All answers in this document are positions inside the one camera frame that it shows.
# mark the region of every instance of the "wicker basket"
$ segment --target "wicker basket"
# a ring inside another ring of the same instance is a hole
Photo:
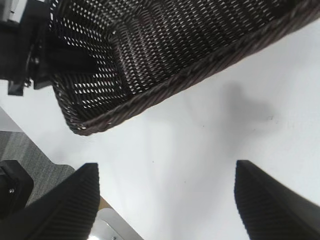
[[[96,74],[52,77],[76,134],[103,132],[320,17],[320,0],[51,0],[50,31]]]

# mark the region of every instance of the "ribbed rubber pad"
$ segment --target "ribbed rubber pad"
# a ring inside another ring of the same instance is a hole
[[[58,187],[0,224],[0,239],[87,240],[100,203],[97,164],[86,164]]]
[[[99,174],[96,167],[91,168],[35,240],[88,239],[100,203]]]
[[[299,217],[288,198],[301,197],[249,161],[238,161],[234,195],[238,211],[251,240],[318,240],[320,237]]]

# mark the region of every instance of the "black bracket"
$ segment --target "black bracket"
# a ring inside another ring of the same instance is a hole
[[[28,0],[20,23],[0,21],[0,79],[8,94],[23,96],[24,87],[38,90],[61,73],[97,72],[97,61],[49,30],[50,1]]]

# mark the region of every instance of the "black plastic part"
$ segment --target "black plastic part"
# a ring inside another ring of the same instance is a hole
[[[234,195],[251,240],[320,240],[320,207],[250,161],[237,162]]]
[[[0,79],[8,80],[8,94],[23,96],[34,83],[38,90],[61,73],[94,74],[97,60],[49,31],[50,3],[28,0],[21,22],[0,21]]]
[[[87,240],[100,203],[98,165],[85,164],[0,224],[2,240]]]
[[[16,160],[0,162],[0,220],[23,209],[34,181]]]

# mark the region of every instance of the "metal screw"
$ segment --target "metal screw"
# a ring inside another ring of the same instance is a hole
[[[38,64],[40,63],[40,59],[39,59],[38,57],[36,57],[36,58],[34,59],[34,63],[35,63],[36,65],[38,65]]]

